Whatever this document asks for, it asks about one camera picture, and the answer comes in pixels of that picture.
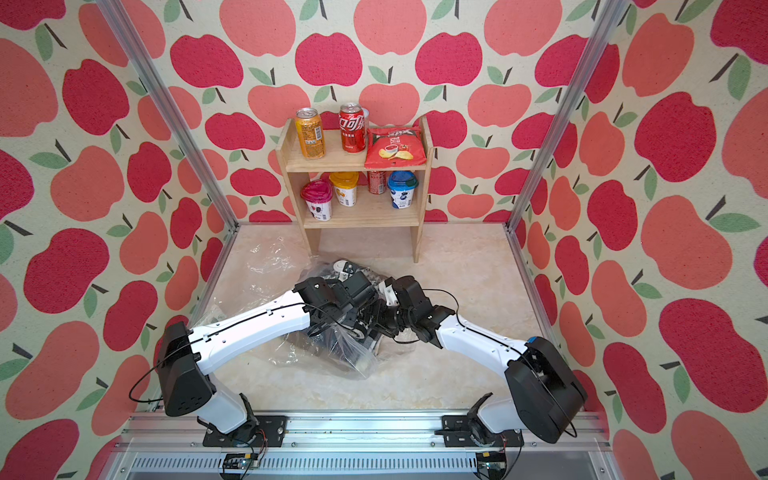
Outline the clear plastic vacuum bag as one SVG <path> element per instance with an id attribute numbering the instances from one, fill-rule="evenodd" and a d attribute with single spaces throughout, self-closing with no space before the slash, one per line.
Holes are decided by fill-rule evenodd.
<path id="1" fill-rule="evenodd" d="M 311 254 L 292 227 L 248 226 L 238 233 L 212 299 L 196 324 L 213 324 L 245 313 L 308 277 L 332 280 L 361 271 L 376 285 L 391 275 L 390 266 L 376 264 L 388 258 L 409 262 L 409 245 L 401 241 L 389 245 L 375 234 L 340 229 L 323 233 L 319 252 Z M 277 337 L 238 358 L 252 357 L 276 368 L 362 380 L 372 376 L 385 360 L 410 350 L 407 346 L 384 348 L 381 343 L 382 338 L 373 333 L 315 327 Z"/>

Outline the navy blue plaid scarf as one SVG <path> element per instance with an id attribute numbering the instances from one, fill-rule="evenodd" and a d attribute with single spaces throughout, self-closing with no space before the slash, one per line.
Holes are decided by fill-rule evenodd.
<path id="1" fill-rule="evenodd" d="M 339 259 L 332 264 L 321 268 L 319 272 L 310 275 L 307 278 L 322 277 L 325 279 L 346 280 L 356 272 L 362 272 L 373 284 L 378 292 L 379 301 L 380 295 L 377 290 L 377 285 L 384 281 L 385 278 L 372 271 L 370 268 L 363 267 L 350 260 Z M 368 336 L 351 336 L 345 330 L 336 326 L 332 326 L 318 336 L 308 336 L 306 331 L 309 327 L 305 330 L 305 333 L 310 340 L 327 349 L 334 359 L 344 359 L 349 363 L 361 361 L 363 356 L 368 353 L 373 355 L 378 353 L 379 344 L 383 337 L 383 335 L 377 331 L 377 303 L 372 308 L 371 331 Z"/>

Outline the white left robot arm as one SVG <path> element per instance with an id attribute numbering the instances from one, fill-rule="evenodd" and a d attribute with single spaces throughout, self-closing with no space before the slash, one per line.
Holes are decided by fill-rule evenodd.
<path id="1" fill-rule="evenodd" d="M 245 442 L 259 421 L 247 398 L 218 383 L 214 372 L 274 338 L 310 327 L 343 327 L 379 299 L 361 272 L 346 280 L 310 277 L 276 299 L 229 319 L 188 329 L 170 326 L 156 372 L 169 417 L 194 415 L 206 428 Z"/>

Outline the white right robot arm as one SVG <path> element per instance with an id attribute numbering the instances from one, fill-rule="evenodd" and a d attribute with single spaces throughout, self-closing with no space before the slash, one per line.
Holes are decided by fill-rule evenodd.
<path id="1" fill-rule="evenodd" d="M 509 394 L 485 394 L 467 412 L 473 440 L 486 445 L 512 431 L 527 430 L 554 444 L 577 435 L 572 422 L 588 394 L 558 349 L 547 339 L 515 340 L 465 319 L 457 306 L 431 302 L 412 276 L 377 285 L 385 306 L 377 328 L 392 338 L 409 330 L 417 339 L 462 354 L 502 377 Z"/>

